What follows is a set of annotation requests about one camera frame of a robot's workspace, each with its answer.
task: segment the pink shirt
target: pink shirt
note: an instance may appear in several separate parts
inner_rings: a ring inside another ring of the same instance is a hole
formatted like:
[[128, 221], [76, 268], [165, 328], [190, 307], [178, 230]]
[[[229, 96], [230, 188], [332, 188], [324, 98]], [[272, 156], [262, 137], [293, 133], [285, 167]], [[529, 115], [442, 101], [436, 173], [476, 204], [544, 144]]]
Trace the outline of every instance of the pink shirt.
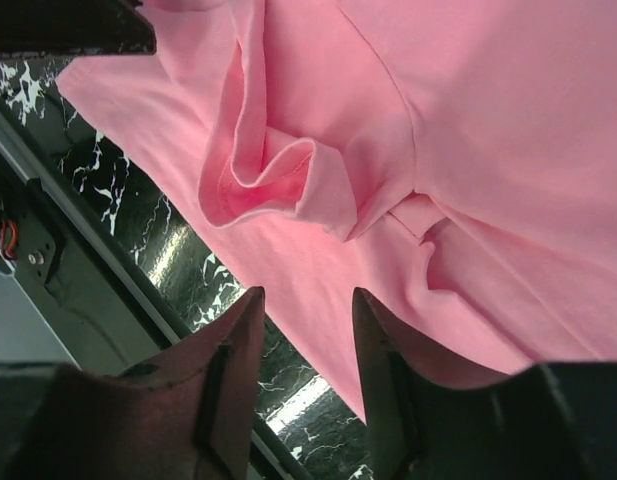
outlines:
[[502, 372], [617, 360], [617, 1], [146, 3], [157, 55], [61, 92], [357, 413], [355, 286]]

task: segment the garment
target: garment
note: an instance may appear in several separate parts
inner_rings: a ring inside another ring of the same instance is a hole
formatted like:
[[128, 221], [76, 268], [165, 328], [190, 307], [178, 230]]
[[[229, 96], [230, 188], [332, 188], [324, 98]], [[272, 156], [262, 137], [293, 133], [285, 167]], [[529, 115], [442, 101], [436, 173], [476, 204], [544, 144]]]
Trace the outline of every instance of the garment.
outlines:
[[78, 59], [62, 94], [358, 414], [355, 286], [505, 373], [617, 360], [617, 2], [141, 12], [157, 55]]

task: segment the marble pattern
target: marble pattern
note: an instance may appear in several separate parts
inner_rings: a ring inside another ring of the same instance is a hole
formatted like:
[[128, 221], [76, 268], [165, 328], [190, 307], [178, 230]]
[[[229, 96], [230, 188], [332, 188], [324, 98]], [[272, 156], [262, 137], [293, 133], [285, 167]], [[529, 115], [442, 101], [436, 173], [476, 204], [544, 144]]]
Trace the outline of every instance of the marble pattern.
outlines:
[[[243, 287], [169, 200], [57, 92], [70, 59], [0, 63], [0, 96], [191, 331]], [[370, 479], [365, 427], [267, 320], [257, 412], [316, 479]]]

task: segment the black marble table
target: black marble table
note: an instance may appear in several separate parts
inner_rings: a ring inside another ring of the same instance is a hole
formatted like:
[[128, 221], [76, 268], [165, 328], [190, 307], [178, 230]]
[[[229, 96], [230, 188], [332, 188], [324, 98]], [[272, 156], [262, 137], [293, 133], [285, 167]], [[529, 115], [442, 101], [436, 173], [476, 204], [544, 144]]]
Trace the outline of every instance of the black marble table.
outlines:
[[[191, 331], [243, 288], [155, 184], [63, 99], [68, 59], [0, 63], [0, 97]], [[267, 321], [257, 413], [315, 479], [370, 479], [365, 427]]]

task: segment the pink garment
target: pink garment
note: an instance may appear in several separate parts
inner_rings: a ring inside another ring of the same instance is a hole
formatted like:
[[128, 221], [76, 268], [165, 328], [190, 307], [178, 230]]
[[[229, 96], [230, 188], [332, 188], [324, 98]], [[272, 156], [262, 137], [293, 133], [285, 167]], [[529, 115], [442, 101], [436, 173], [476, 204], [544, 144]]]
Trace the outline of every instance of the pink garment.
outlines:
[[355, 286], [502, 372], [617, 360], [617, 1], [146, 3], [158, 54], [61, 92], [358, 414]]

